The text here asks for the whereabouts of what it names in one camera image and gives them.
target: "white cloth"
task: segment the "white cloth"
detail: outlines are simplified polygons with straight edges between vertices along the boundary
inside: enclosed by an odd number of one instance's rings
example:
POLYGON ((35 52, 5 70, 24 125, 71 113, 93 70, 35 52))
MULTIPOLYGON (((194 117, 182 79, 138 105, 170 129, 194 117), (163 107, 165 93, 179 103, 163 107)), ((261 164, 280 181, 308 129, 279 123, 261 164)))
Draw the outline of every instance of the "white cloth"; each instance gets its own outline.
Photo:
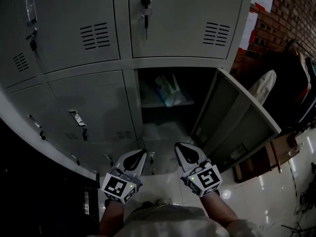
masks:
POLYGON ((277 74, 274 70, 266 72, 255 84, 249 89, 251 95, 253 95, 260 104, 266 101, 269 93, 277 80, 277 74))
POLYGON ((136 211, 124 224, 114 237, 263 237, 247 220, 236 220, 225 229, 201 208, 170 204, 136 211))

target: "locker compartment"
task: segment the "locker compartment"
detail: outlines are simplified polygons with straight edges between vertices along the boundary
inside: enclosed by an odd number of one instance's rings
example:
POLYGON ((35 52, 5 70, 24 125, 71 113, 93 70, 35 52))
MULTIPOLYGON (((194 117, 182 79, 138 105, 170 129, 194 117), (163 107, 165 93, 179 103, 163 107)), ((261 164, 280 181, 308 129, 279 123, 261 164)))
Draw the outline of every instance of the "locker compartment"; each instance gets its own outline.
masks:
POLYGON ((14 0, 0 0, 0 78, 4 87, 36 77, 35 59, 29 56, 20 39, 14 0))
POLYGON ((51 81, 49 86, 67 113, 81 117, 88 142, 136 140, 121 71, 51 81))
POLYGON ((44 136, 52 144, 83 141, 80 131, 65 117, 63 111, 57 109, 41 85, 11 93, 9 98, 21 116, 38 131, 39 140, 41 126, 44 136))
POLYGON ((20 27, 26 35, 37 29, 34 38, 37 60, 44 74, 119 59, 113 0, 15 0, 15 3, 20 27), (27 12, 27 7, 34 11, 27 12))
POLYGON ((129 0, 133 58, 226 59, 242 0, 129 0), (145 17, 148 19, 146 39, 145 17))
POLYGON ((279 126, 232 76, 222 69, 138 70, 143 140, 157 150, 158 173, 172 171, 174 143, 191 139, 224 171, 274 138, 279 126), (155 94, 155 78, 173 73, 186 101, 166 107, 155 94))
POLYGON ((139 69, 143 140, 187 140, 203 106, 214 73, 215 69, 210 68, 139 69), (185 100, 168 108, 157 92, 155 80, 164 76, 170 81, 172 75, 175 76, 185 100))

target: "forearm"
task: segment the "forearm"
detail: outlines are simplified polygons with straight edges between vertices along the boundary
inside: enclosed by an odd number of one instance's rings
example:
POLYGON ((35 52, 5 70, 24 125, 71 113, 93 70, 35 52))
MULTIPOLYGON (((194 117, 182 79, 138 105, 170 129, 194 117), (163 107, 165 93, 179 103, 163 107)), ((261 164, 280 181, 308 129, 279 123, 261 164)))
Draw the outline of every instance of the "forearm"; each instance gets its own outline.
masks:
POLYGON ((237 215, 220 198, 217 193, 212 192, 200 198, 210 219, 218 222, 223 227, 228 226, 232 221, 237 220, 237 215))
POLYGON ((124 226, 124 205, 110 201, 99 225, 99 234, 112 237, 124 226))

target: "beige shirt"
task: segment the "beige shirt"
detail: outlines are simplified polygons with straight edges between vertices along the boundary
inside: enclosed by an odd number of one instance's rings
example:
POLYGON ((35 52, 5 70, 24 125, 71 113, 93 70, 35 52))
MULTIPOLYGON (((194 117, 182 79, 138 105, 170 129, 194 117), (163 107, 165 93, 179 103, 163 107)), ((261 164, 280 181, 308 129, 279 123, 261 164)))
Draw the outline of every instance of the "beige shirt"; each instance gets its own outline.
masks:
POLYGON ((179 205, 153 206, 132 213, 115 237, 262 237, 258 227, 236 220, 223 228, 201 208, 179 205))

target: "ventilation slot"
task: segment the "ventilation slot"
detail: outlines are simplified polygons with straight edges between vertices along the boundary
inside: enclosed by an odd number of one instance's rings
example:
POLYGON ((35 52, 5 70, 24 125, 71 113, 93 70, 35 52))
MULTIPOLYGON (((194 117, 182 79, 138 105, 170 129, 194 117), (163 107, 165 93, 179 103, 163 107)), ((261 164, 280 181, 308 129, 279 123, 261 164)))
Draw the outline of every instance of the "ventilation slot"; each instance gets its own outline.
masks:
POLYGON ((117 132, 117 136, 119 139, 131 139, 132 133, 131 132, 117 132))
POLYGON ((207 136, 202 132, 202 129, 200 127, 197 128, 196 136, 202 143, 207 141, 207 136))
POLYGON ((226 46, 229 33, 229 26, 207 22, 203 44, 226 46))
POLYGON ((74 133, 65 133, 65 135, 70 140, 78 140, 78 137, 74 133))
POLYGON ((80 34, 85 50, 110 46, 107 23, 82 27, 80 34))
POLYGON ((15 67, 18 69, 19 72, 22 72, 29 68, 29 65, 24 57, 23 53, 18 54, 13 58, 13 62, 15 67))

